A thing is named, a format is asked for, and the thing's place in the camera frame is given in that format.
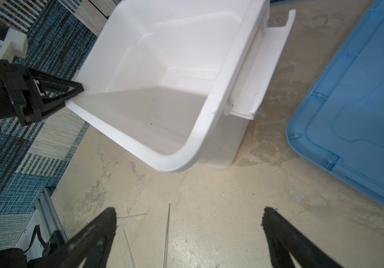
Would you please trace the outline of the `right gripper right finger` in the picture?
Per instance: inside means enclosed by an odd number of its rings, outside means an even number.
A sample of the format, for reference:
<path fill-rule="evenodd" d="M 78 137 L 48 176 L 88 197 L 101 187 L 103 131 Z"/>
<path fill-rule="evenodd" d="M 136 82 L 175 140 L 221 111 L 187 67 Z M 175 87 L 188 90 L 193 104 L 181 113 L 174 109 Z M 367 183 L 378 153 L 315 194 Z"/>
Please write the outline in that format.
<path fill-rule="evenodd" d="M 264 209 L 262 227 L 274 268 L 293 268 L 295 264 L 292 259 L 296 259 L 303 268 L 340 267 L 275 209 Z"/>

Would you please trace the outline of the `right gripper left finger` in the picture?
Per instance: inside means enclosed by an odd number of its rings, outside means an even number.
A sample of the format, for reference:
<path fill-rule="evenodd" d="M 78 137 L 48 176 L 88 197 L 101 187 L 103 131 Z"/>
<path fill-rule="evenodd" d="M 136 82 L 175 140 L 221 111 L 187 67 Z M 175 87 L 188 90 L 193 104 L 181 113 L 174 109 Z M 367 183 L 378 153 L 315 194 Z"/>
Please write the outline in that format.
<path fill-rule="evenodd" d="M 29 268 L 105 268 L 116 235 L 117 214 L 108 207 L 71 240 L 47 257 L 28 262 Z"/>

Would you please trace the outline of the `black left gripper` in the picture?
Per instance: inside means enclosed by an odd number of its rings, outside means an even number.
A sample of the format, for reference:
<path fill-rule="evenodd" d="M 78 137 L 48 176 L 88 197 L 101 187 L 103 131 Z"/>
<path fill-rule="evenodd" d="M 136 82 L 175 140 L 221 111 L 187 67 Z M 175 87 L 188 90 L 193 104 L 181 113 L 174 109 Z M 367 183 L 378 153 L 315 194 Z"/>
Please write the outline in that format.
<path fill-rule="evenodd" d="M 0 59 L 0 119 L 22 126 L 43 121 L 84 91 L 81 83 Z"/>

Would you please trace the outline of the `clear glass stirring rod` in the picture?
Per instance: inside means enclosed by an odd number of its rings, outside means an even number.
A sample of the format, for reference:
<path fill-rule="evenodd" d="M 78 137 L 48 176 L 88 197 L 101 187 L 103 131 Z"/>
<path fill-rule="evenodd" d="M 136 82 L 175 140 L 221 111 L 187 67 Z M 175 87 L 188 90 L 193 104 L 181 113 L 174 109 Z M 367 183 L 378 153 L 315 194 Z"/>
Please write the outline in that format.
<path fill-rule="evenodd" d="M 128 241 L 128 237 L 127 237 L 127 234 L 126 234 L 126 230 L 123 230 L 123 233 L 124 233 L 124 238 L 125 238 L 125 242 L 126 242 L 126 248 L 127 248 L 127 254 L 128 254 L 130 268 L 136 268 L 135 261 L 134 261 L 134 258 L 133 258 L 133 254 L 132 254 L 132 251 L 131 251 L 131 247 L 130 247 L 130 244 L 129 244 L 129 241 Z"/>

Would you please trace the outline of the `white plastic storage bin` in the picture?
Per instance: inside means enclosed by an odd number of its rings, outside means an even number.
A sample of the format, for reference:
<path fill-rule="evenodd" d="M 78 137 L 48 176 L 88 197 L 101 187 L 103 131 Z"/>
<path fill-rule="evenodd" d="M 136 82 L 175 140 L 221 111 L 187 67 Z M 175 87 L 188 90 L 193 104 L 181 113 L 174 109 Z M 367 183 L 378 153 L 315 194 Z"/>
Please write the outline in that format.
<path fill-rule="evenodd" d="M 232 164 L 295 21 L 269 1 L 122 1 L 66 106 L 160 172 Z"/>

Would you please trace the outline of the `blue plastic bin lid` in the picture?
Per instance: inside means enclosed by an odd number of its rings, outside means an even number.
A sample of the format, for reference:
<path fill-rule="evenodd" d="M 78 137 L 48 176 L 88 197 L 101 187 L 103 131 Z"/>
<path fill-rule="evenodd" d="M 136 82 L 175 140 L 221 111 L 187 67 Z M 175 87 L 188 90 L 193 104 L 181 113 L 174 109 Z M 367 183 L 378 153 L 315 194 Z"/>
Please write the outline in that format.
<path fill-rule="evenodd" d="M 384 1 L 375 1 L 290 119 L 290 147 L 384 205 Z"/>

